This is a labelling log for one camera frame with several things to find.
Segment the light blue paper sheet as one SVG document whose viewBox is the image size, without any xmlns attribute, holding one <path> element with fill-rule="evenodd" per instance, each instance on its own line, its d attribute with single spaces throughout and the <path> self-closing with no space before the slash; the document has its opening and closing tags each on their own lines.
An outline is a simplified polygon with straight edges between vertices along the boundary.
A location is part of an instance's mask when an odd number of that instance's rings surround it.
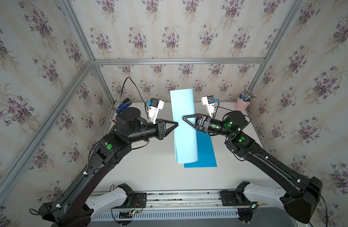
<svg viewBox="0 0 348 227">
<path fill-rule="evenodd" d="M 170 91 L 173 120 L 178 123 L 175 128 L 176 162 L 187 164 L 198 161 L 196 130 L 183 120 L 183 116 L 195 114 L 192 89 Z"/>
</svg>

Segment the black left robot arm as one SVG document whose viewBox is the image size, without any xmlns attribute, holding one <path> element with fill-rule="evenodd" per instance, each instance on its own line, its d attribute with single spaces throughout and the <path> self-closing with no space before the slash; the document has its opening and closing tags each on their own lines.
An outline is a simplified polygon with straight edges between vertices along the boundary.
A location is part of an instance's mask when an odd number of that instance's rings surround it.
<svg viewBox="0 0 348 227">
<path fill-rule="evenodd" d="M 139 109 L 124 109 L 116 115 L 116 125 L 96 144 L 86 166 L 67 190 L 38 210 L 29 209 L 30 214 L 41 216 L 54 227 L 88 226 L 97 209 L 90 208 L 87 199 L 101 180 L 132 151 L 132 144 L 151 138 L 162 140 L 177 126 L 177 122 L 164 119 L 149 123 L 141 117 Z"/>
</svg>

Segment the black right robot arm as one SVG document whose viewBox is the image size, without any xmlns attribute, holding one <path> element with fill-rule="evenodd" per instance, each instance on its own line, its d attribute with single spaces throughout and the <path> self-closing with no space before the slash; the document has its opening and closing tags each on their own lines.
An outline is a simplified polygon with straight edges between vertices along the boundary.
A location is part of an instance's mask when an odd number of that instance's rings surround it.
<svg viewBox="0 0 348 227">
<path fill-rule="evenodd" d="M 286 211 L 298 222 L 310 222 L 321 200 L 323 183 L 292 170 L 245 134 L 243 129 L 249 121 L 242 112 L 229 112 L 221 121 L 204 114 L 185 115 L 183 120 L 197 131 L 225 136 L 224 144 L 239 161 L 252 163 L 279 185 L 268 188 L 243 181 L 235 190 L 221 192 L 223 206 L 248 206 L 253 210 L 266 204 Z"/>
</svg>

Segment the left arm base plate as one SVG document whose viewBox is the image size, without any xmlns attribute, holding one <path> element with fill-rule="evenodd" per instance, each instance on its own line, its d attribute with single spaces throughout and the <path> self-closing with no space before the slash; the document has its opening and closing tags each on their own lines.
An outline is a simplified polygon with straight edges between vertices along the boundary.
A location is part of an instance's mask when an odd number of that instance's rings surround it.
<svg viewBox="0 0 348 227">
<path fill-rule="evenodd" d="M 142 209 L 146 207 L 147 193 L 134 193 L 129 195 L 123 205 L 116 208 Z"/>
</svg>

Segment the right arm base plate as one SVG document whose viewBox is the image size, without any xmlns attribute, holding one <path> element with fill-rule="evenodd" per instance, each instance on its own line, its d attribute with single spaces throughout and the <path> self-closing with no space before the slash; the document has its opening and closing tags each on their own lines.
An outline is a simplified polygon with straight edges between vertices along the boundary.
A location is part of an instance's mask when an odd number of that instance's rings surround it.
<svg viewBox="0 0 348 227">
<path fill-rule="evenodd" d="M 220 192 L 220 198 L 223 206 L 248 206 L 256 208 L 258 202 L 249 201 L 242 192 L 223 190 Z"/>
</svg>

